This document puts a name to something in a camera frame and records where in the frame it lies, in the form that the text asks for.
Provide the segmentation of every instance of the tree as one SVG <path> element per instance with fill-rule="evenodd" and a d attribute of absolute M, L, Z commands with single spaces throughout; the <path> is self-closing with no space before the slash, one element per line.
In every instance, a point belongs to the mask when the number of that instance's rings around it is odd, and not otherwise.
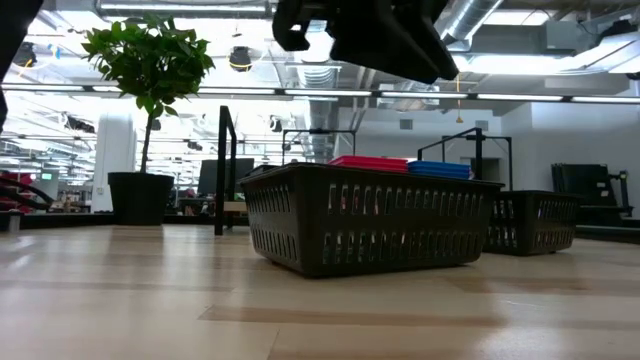
<path fill-rule="evenodd" d="M 147 170 L 147 152 L 153 120 L 165 111 L 178 116 L 170 106 L 176 99 L 197 95 L 210 68 L 206 40 L 198 40 L 195 30 L 176 29 L 173 18 L 147 15 L 114 22 L 110 30 L 87 31 L 82 47 L 95 59 L 95 67 L 107 81 L 116 81 L 120 97 L 136 97 L 138 109 L 146 110 L 147 127 L 142 148 L 141 172 Z"/>

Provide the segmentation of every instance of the table surface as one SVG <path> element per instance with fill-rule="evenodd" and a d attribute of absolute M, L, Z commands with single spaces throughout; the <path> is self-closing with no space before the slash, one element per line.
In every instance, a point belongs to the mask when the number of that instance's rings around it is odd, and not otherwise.
<path fill-rule="evenodd" d="M 247 228 L 0 237 L 6 359 L 638 359 L 640 247 L 309 280 Z"/>

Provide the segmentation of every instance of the potted plant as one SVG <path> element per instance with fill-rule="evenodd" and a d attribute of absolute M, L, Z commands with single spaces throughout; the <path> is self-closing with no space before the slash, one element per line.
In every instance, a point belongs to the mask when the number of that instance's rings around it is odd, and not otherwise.
<path fill-rule="evenodd" d="M 147 126 L 139 173 L 109 173 L 116 223 L 160 225 L 173 177 L 147 174 L 149 136 L 153 121 L 163 113 L 177 116 L 170 106 L 176 99 L 198 93 L 213 61 L 206 55 L 206 40 L 194 30 L 178 30 L 173 18 L 145 16 L 114 22 L 111 29 L 87 32 L 85 58 L 104 80 L 117 82 L 120 97 L 133 95 L 147 113 Z"/>

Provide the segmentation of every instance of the red tray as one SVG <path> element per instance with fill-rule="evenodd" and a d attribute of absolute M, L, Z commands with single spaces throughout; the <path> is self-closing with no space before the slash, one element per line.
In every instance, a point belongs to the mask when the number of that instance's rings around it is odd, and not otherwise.
<path fill-rule="evenodd" d="M 330 165 L 355 167 L 361 169 L 383 170 L 407 172 L 407 160 L 405 159 L 386 159 L 370 156 L 340 156 L 333 159 Z"/>

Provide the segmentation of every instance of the plant pot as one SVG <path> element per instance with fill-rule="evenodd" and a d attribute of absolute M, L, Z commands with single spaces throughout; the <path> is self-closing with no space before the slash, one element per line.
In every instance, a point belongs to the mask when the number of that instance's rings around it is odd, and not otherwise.
<path fill-rule="evenodd" d="M 117 225 L 161 225 L 173 177 L 143 173 L 109 173 Z"/>

